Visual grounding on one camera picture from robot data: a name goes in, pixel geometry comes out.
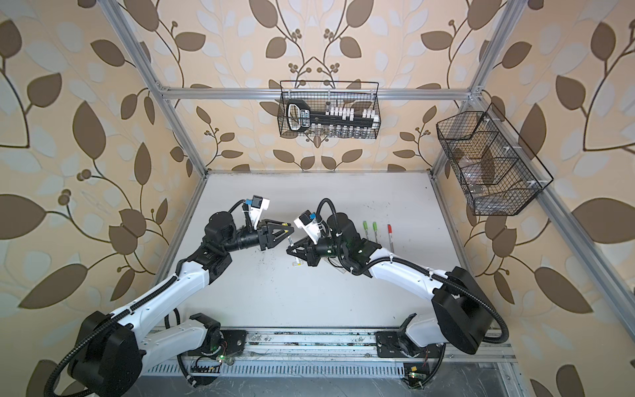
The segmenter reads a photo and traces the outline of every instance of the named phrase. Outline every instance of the marker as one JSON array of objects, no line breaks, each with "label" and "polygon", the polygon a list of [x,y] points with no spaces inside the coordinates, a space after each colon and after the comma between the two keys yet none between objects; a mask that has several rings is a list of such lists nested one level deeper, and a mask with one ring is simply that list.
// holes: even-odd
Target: marker
[{"label": "marker", "polygon": [[388,241],[391,242],[391,252],[395,252],[395,246],[392,244],[392,227],[388,224]]}]

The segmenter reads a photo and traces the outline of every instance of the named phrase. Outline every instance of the black wire basket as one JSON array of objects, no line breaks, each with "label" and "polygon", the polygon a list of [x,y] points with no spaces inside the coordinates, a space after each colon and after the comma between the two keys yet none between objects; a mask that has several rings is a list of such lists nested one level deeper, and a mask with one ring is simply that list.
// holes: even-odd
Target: black wire basket
[{"label": "black wire basket", "polygon": [[378,89],[370,81],[281,81],[280,136],[376,139],[382,124]]},{"label": "black wire basket", "polygon": [[[439,143],[475,215],[517,215],[553,181],[513,125],[518,142],[504,137],[497,126],[504,121],[500,115],[490,105],[484,112],[462,112],[436,125]],[[519,151],[537,160],[545,175],[534,174]]]}]

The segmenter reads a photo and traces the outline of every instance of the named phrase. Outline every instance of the leaf wallpaper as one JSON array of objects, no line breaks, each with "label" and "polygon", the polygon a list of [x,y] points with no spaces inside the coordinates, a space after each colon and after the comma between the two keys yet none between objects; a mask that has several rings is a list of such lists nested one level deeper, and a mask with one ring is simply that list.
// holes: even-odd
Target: leaf wallpaper
[{"label": "leaf wallpaper", "polygon": [[[382,101],[375,139],[280,137],[277,102],[180,101],[177,112],[213,172],[428,170],[441,146],[434,125],[454,115],[452,101]],[[172,152],[178,161],[180,151]]]},{"label": "leaf wallpaper", "polygon": [[6,395],[41,396],[81,321],[148,289],[198,182],[94,5],[0,3]]},{"label": "leaf wallpaper", "polygon": [[[483,92],[526,152],[545,162],[556,192],[631,289],[633,18],[629,1],[529,1]],[[515,217],[475,217],[449,167],[439,179],[534,394],[631,395],[635,345],[540,205]],[[588,349],[599,340],[591,363]]]},{"label": "leaf wallpaper", "polygon": [[466,88],[501,0],[121,0],[161,82],[266,88],[269,80]]}]

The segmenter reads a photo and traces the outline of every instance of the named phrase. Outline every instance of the white tabletop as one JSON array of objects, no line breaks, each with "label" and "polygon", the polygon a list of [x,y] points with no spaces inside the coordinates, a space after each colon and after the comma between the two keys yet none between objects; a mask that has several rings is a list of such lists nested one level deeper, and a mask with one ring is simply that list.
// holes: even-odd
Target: white tabletop
[{"label": "white tabletop", "polygon": [[[389,247],[392,225],[395,252],[421,266],[452,270],[459,266],[445,221],[425,173],[212,174],[203,191],[177,259],[198,248],[209,217],[227,211],[239,199],[269,198],[263,219],[293,222],[330,198],[364,236],[367,221],[377,222],[379,243]],[[330,215],[324,205],[322,216]],[[236,226],[244,224],[234,212]],[[305,233],[296,230],[293,241]],[[325,260],[317,267],[292,266],[280,243],[261,252],[232,252],[232,264],[210,286],[179,308],[182,316],[205,313],[223,326],[398,326],[411,313],[432,310],[429,302],[384,280],[342,274]]]}]

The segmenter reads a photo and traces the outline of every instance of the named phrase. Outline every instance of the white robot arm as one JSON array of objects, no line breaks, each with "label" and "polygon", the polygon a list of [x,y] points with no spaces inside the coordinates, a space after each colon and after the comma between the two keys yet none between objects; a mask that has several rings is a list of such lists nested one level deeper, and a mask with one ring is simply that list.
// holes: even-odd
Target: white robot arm
[{"label": "white robot arm", "polygon": [[[328,204],[332,215],[323,221],[320,210]],[[348,216],[336,212],[329,199],[317,210],[295,219],[307,233],[287,249],[290,255],[317,266],[321,258],[333,258],[351,274],[390,281],[424,300],[432,302],[434,312],[409,316],[398,332],[394,346],[405,356],[416,356],[430,344],[449,342],[461,351],[474,354],[482,341],[503,343],[508,338],[505,322],[496,312],[472,276],[460,267],[442,271],[418,266],[386,250],[378,243],[361,238]],[[493,320],[502,334],[488,338],[485,333]]]},{"label": "white robot arm", "polygon": [[[245,226],[237,229],[231,212],[241,204]],[[168,315],[175,311],[178,317],[179,304],[220,277],[232,261],[230,252],[253,246],[273,248],[293,233],[287,223],[260,220],[268,206],[268,199],[254,196],[239,201],[229,212],[215,213],[205,227],[201,246],[178,262],[174,274],[110,314],[97,311],[89,315],[82,322],[75,348],[51,373],[44,397],[57,397],[55,384],[66,365],[69,375],[88,388],[71,397],[91,393],[120,397],[141,373],[174,356],[190,384],[196,385],[180,354],[196,350],[221,361],[224,341],[220,323],[197,313],[183,323],[177,318],[179,324],[170,328]],[[166,330],[149,334],[161,319]]]}]

